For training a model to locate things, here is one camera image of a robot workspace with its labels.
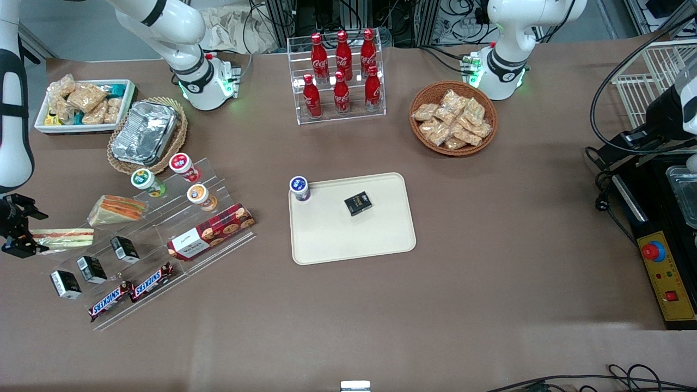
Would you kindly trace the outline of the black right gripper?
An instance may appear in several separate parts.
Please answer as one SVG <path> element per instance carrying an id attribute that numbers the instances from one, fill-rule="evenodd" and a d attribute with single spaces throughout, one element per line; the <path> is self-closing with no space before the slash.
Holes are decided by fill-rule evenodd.
<path id="1" fill-rule="evenodd" d="M 23 194 L 7 194 L 1 198 L 1 235 L 5 239 L 2 251 L 20 259 L 29 258 L 50 250 L 47 246 L 27 242 L 27 217 L 45 220 L 49 216 L 28 203 Z"/>

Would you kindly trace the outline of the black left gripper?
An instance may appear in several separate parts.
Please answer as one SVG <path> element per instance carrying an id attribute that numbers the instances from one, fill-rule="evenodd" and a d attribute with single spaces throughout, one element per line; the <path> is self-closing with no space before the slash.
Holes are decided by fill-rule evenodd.
<path id="1" fill-rule="evenodd" d="M 594 135 L 603 143 L 600 149 L 591 146 L 586 150 L 599 156 L 599 169 L 617 169 L 623 164 L 639 167 L 662 154 L 655 154 L 651 146 L 689 139 L 684 130 L 685 104 L 675 85 L 665 90 L 646 111 L 645 126 L 622 131 L 612 139 L 603 136 L 597 126 L 591 126 Z"/>

